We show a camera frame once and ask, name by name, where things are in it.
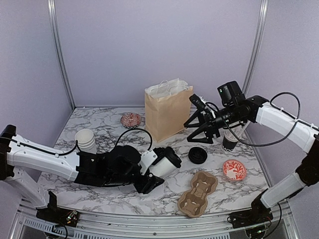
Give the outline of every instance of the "paper bag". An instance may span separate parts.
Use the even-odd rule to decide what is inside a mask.
[[[193,86],[179,78],[145,89],[146,130],[156,142],[184,129],[192,94]]]

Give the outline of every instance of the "metal frame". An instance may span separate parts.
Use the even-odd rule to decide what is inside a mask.
[[[253,50],[251,53],[250,62],[248,65],[244,85],[242,87],[243,93],[245,93],[245,94],[248,93],[249,86],[251,84],[251,80],[253,77],[256,61],[257,61],[257,56],[258,56],[260,46],[262,43],[265,24],[266,24],[267,9],[268,9],[268,0],[261,0],[254,46],[253,46]]]
[[[65,64],[64,64],[62,47],[61,47],[60,36],[59,36],[58,22],[57,22],[56,12],[55,12],[55,1],[54,0],[48,0],[48,9],[49,9],[49,17],[50,17],[50,22],[51,22],[51,27],[52,27],[52,32],[53,32],[56,55],[58,58],[59,67],[60,67],[60,71],[61,71],[61,76],[62,76],[64,88],[66,91],[66,95],[67,95],[70,107],[73,111],[76,108],[76,106],[75,106],[73,94],[72,94],[71,87],[70,87],[69,78],[68,78]]]
[[[286,224],[290,239],[295,237],[294,222],[287,201],[281,203],[283,220]],[[272,208],[274,219],[278,221],[280,210],[278,206]],[[233,229],[227,222],[229,213],[214,213],[203,215],[200,218],[190,219],[184,216],[132,216],[107,213],[96,213],[79,210],[81,213],[76,228],[68,227],[69,238],[77,239],[207,239],[215,236],[226,236],[230,232],[241,231],[246,228]],[[22,200],[15,216],[10,239],[18,239],[23,226],[29,226],[38,230],[50,232],[53,223],[49,223],[35,217],[36,209],[26,200]],[[57,235],[63,235],[64,229],[54,231]]]

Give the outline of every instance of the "black cable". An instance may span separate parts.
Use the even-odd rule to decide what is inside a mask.
[[[281,93],[279,93],[278,95],[284,95],[284,94],[294,95],[294,94],[291,93],[291,92],[281,92]],[[294,120],[297,119],[297,118],[296,118],[295,116],[293,116],[291,113],[289,113],[289,112],[287,112],[287,111],[285,111],[285,110],[282,110],[281,108],[275,106],[272,101],[270,101],[270,105],[271,105],[272,107],[274,107],[275,109],[278,109],[278,110],[280,110],[281,112],[285,113],[286,115],[288,115],[289,117],[293,118]],[[306,122],[304,122],[304,121],[302,121],[302,120],[299,120],[299,123],[302,123],[302,124],[304,124],[304,125],[306,125],[306,126],[308,126],[308,127],[311,127],[311,124],[306,123]],[[316,128],[316,127],[312,127],[312,128],[313,128],[314,130],[319,131],[319,128]]]
[[[297,118],[299,119],[300,112],[301,112],[301,103],[300,103],[299,98],[298,98],[295,94],[293,94],[293,93],[291,93],[291,92],[281,92],[281,93],[275,95],[275,96],[270,100],[270,104],[272,105],[272,101],[273,101],[275,98],[277,98],[278,96],[280,96],[280,95],[291,95],[291,96],[295,97],[295,99],[296,99],[297,102],[298,102],[298,114],[297,114]],[[277,144],[277,143],[280,143],[280,142],[284,141],[284,140],[287,139],[287,138],[290,136],[290,134],[294,131],[294,129],[296,128],[297,123],[298,123],[298,121],[296,121],[295,124],[294,124],[294,126],[292,127],[292,129],[288,132],[288,134],[287,134],[285,137],[283,137],[283,138],[281,138],[281,139],[279,139],[279,140],[277,140],[277,141],[275,141],[275,142],[265,143],[265,144],[252,144],[252,143],[248,143],[248,142],[245,142],[245,141],[241,140],[241,139],[235,134],[235,132],[229,127],[229,125],[228,125],[228,123],[225,121],[224,117],[223,117],[222,115],[220,115],[220,117],[222,118],[222,120],[223,120],[224,124],[226,125],[226,127],[228,128],[228,130],[234,135],[234,137],[235,137],[239,142],[241,142],[242,144],[245,144],[245,145],[247,145],[247,146],[251,146],[251,147],[271,146],[271,145],[274,145],[274,144]]]
[[[281,209],[281,206],[280,206],[279,203],[278,203],[278,206],[279,206],[279,209],[280,209],[279,221],[278,221],[277,225],[275,226],[275,228],[274,228],[268,235],[264,236],[264,239],[267,238],[267,237],[269,237],[269,236],[277,229],[277,227],[278,227],[279,224],[280,224],[281,217],[282,217],[282,215],[283,215],[283,210]]]
[[[214,112],[218,112],[219,111],[219,108],[218,108],[218,106],[217,105],[215,105],[214,103],[212,103],[212,102],[206,102],[206,105],[212,110],[212,111],[214,111]]]
[[[114,148],[118,145],[118,143],[119,143],[121,137],[122,137],[124,134],[126,134],[127,132],[130,132],[130,131],[133,131],[133,130],[144,131],[145,133],[147,133],[147,134],[149,135],[149,137],[150,137],[150,146],[149,146],[148,150],[150,150],[151,147],[152,147],[152,145],[153,145],[153,138],[152,138],[151,134],[150,134],[147,130],[145,130],[145,129],[143,129],[143,128],[131,128],[131,129],[125,131],[124,133],[122,133],[122,134],[120,135],[120,137],[118,138],[118,140],[116,141],[116,143],[115,143],[115,145],[114,145]]]
[[[12,138],[0,137],[0,139],[6,139],[6,140],[10,140],[10,141],[12,141],[12,142],[14,142],[14,143],[18,143],[17,140],[12,139]],[[41,151],[41,152],[43,152],[43,153],[47,153],[47,154],[51,154],[51,155],[56,155],[56,153],[54,153],[54,152],[50,152],[50,151],[47,151],[47,150],[45,150],[45,149],[38,148],[38,147],[35,147],[35,146],[33,146],[33,145],[29,145],[29,144],[26,144],[26,143],[20,143],[20,145],[25,146],[25,147],[29,147],[29,148],[32,148],[32,149],[35,149],[35,150],[38,150],[38,151]],[[78,147],[78,141],[76,140],[76,141],[75,141],[75,146],[74,146],[70,151],[65,152],[65,153],[58,153],[58,156],[65,156],[65,155],[67,155],[67,154],[70,154],[70,153],[72,153],[77,147]]]
[[[66,226],[65,226],[63,223],[61,223],[61,222],[59,222],[59,223],[60,223],[60,224],[57,224],[57,225],[55,225],[54,227],[55,227],[55,228],[64,227],[64,229],[65,229],[65,238],[64,238],[64,239],[67,239],[68,236],[69,236],[68,228],[66,228]]]

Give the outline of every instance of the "white cylinder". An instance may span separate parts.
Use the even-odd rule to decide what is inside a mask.
[[[88,153],[97,153],[93,131],[88,128],[82,129],[75,134],[80,150]]]
[[[174,164],[172,164],[166,157],[164,157],[160,162],[158,162],[155,166],[149,167],[150,172],[159,178],[164,178],[169,175],[175,169]]]

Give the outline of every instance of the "paper bag handle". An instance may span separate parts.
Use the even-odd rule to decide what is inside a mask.
[[[187,86],[183,86],[183,85],[177,85],[177,86],[185,87],[185,89],[187,89],[187,90],[188,90],[188,87],[187,87]],[[174,87],[177,87],[177,86],[172,86],[172,87],[170,87],[170,88],[169,88],[168,92],[169,92],[169,95],[170,95],[170,96],[171,96],[171,92],[170,92],[170,90],[171,90],[172,88],[174,88]]]
[[[169,88],[169,82],[168,82],[168,80],[163,80],[163,81],[161,81],[161,82],[159,83],[158,91],[156,92],[156,94],[159,92],[159,88],[160,88],[161,84],[163,84],[163,82],[165,82],[165,81],[166,81],[166,83],[167,83],[167,88]]]

